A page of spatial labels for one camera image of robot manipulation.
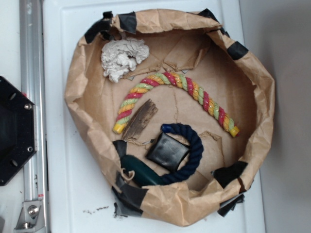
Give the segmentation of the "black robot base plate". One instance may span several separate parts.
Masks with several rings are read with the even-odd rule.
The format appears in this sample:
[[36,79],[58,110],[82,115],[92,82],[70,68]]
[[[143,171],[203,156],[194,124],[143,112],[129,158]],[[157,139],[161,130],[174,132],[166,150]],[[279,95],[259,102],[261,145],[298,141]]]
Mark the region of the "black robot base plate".
[[35,107],[0,78],[0,185],[7,185],[36,152]]

